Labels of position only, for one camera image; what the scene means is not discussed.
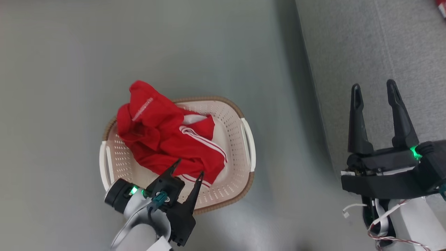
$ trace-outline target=red garment with white stripes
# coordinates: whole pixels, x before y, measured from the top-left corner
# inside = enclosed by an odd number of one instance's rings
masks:
[[[116,118],[118,135],[135,160],[161,174],[182,158],[175,176],[197,178],[204,171],[205,183],[212,184],[227,162],[225,152],[212,142],[212,116],[177,107],[143,81],[133,83],[130,93],[130,103]]]

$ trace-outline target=green led light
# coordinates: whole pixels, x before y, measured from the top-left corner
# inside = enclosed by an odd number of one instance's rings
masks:
[[[133,187],[132,190],[130,191],[130,193],[133,195],[138,191],[137,187]]]
[[[421,157],[423,157],[423,156],[417,153],[417,151],[415,150],[416,147],[417,147],[417,146],[413,146],[413,147],[410,148],[410,150],[412,151],[413,157],[414,157],[416,160],[420,160]]]

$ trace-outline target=cable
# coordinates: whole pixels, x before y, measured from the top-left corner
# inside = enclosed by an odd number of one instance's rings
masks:
[[[378,251],[383,251],[383,248],[380,246],[380,241],[375,241],[375,248]]]
[[[147,210],[147,218],[149,220],[149,225],[153,227],[157,236],[162,236],[160,228],[157,227],[157,225],[155,224],[155,222],[152,219],[152,210],[153,210],[153,207],[149,207]]]
[[[344,209],[342,209],[342,213],[343,213],[345,218],[347,218],[349,216],[349,213],[346,212],[346,210],[351,208],[351,207],[354,207],[354,206],[367,206],[367,205],[366,204],[358,204],[358,203],[356,203],[356,204],[351,204],[351,205],[346,206]]]
[[[370,232],[370,231],[372,230],[372,228],[373,228],[376,224],[378,224],[384,217],[389,216],[391,213],[393,213],[395,210],[397,210],[397,209],[398,209],[399,207],[401,207],[402,205],[407,204],[409,201],[410,201],[410,199],[409,199],[409,200],[403,200],[403,201],[401,201],[400,203],[398,203],[398,204],[396,204],[394,207],[392,207],[389,211],[385,212],[381,217],[379,217],[378,219],[374,220],[374,221],[372,222],[372,224],[370,225],[370,227],[367,229],[367,234],[368,234],[368,236],[370,236],[372,239],[374,239],[374,240],[376,240],[376,241],[380,241],[380,240],[390,240],[390,241],[403,242],[403,243],[407,243],[407,244],[412,244],[412,245],[420,246],[420,247],[424,248],[424,250],[426,250],[426,251],[431,251],[431,249],[430,249],[428,246],[425,246],[425,245],[423,245],[423,244],[421,244],[421,243],[419,243],[419,242],[416,242],[416,241],[412,241],[412,240],[403,240],[403,239],[395,238],[395,237],[392,237],[392,236],[378,236],[378,235],[374,236],[374,235],[372,235],[372,233]],[[376,244],[376,247],[377,247],[378,250],[382,250],[382,248],[381,248],[381,246],[379,245],[379,243]]]

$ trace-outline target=white basket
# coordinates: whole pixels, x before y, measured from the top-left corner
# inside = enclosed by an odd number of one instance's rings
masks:
[[[221,97],[190,98],[173,101],[177,106],[200,114],[211,114],[215,121],[214,138],[230,156],[226,167],[206,190],[200,190],[195,214],[208,212],[240,200],[250,189],[256,167],[256,149],[248,122],[240,109]],[[147,187],[158,175],[140,166],[116,133],[116,118],[107,126],[99,151],[99,168],[105,190],[122,178],[140,187]],[[193,187],[186,182],[179,202]]]

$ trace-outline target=laundry basket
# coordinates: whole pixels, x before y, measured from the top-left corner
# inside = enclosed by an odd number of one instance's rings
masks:
[[[186,110],[203,115],[211,114],[215,121],[213,141],[230,156],[225,168],[209,189],[200,190],[194,214],[212,211],[243,198],[254,181],[256,149],[251,129],[241,110],[230,100],[216,96],[178,99],[173,102]],[[119,178],[147,187],[158,177],[133,158],[130,149],[117,134],[116,118],[105,129],[99,151],[99,168],[106,190]],[[178,198],[179,202],[186,200],[192,187],[193,184],[186,184]]]

